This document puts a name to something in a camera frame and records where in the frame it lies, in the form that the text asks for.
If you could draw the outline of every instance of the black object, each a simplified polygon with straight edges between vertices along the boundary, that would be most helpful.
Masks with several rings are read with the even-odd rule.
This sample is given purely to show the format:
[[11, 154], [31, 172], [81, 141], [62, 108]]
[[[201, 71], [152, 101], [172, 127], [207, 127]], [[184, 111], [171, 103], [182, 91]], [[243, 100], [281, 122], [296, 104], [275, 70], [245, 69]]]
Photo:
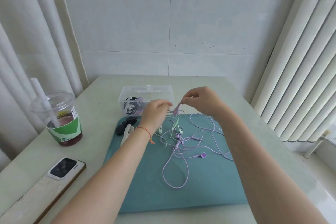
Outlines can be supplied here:
[[[124, 101], [124, 110], [125, 110], [125, 108], [126, 108], [127, 100], [128, 100], [128, 99], [129, 99], [129, 98], [126, 98], [125, 101]], [[138, 98], [136, 98], [136, 97], [131, 97], [130, 100], [138, 100]], [[135, 112], [137, 111], [139, 105], [140, 105], [140, 102], [139, 102], [139, 101], [132, 101], [132, 102], [130, 102], [129, 107], [128, 107], [127, 110], [126, 110], [126, 114], [127, 114], [127, 115], [135, 114]]]
[[77, 161], [70, 158], [64, 158], [50, 171], [50, 173], [59, 178], [63, 178], [76, 164]]
[[125, 132], [125, 128], [127, 127], [128, 124], [131, 124], [131, 126], [133, 126], [134, 124], [136, 124], [137, 122], [137, 118], [135, 117], [127, 117], [126, 120], [123, 121], [122, 124], [120, 124], [116, 129], [115, 129], [115, 133], [118, 136], [122, 136]]

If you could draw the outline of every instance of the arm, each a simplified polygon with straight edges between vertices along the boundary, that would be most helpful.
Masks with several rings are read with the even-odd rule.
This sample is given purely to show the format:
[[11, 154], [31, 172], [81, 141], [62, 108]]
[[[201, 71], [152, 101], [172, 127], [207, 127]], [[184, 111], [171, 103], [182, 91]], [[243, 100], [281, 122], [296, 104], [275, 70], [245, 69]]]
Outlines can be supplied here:
[[[172, 105], [166, 100], [149, 102], [142, 114], [139, 126], [146, 128], [153, 135], [165, 120], [167, 111]], [[136, 129], [109, 161], [64, 207], [52, 224], [113, 223], [149, 138], [145, 129]]]
[[258, 224], [327, 221], [304, 192], [259, 144], [243, 121], [208, 87], [190, 90], [181, 104], [212, 116], [222, 127], [227, 145]]

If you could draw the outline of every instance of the person's right arm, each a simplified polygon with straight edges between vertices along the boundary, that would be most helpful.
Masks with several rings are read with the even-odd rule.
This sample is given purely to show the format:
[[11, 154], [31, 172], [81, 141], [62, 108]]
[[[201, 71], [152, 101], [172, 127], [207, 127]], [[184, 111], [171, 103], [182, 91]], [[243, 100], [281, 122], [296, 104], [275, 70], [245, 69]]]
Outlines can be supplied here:
[[220, 124], [258, 224], [327, 223], [239, 116], [212, 89], [192, 89], [183, 97], [181, 104], [212, 116]]

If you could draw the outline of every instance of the plastic cup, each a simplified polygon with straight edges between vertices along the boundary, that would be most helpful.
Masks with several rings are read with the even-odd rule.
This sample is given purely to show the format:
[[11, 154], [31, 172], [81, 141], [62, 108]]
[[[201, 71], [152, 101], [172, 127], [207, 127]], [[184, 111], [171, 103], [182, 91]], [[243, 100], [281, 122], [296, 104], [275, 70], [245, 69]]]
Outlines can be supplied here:
[[[75, 96], [66, 91], [47, 95], [52, 110], [47, 110], [40, 97], [30, 104], [30, 111], [38, 115], [46, 129], [61, 146], [71, 146], [82, 139], [82, 127], [74, 107]], [[55, 127], [52, 115], [57, 117], [59, 127]]]

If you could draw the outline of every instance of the smartphone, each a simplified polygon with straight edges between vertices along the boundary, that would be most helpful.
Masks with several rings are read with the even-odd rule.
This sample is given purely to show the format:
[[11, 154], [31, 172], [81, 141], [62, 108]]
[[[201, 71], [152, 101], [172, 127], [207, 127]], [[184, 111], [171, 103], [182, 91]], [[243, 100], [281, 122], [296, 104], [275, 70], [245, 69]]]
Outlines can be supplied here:
[[74, 158], [62, 158], [1, 217], [1, 224], [36, 224], [85, 169]]

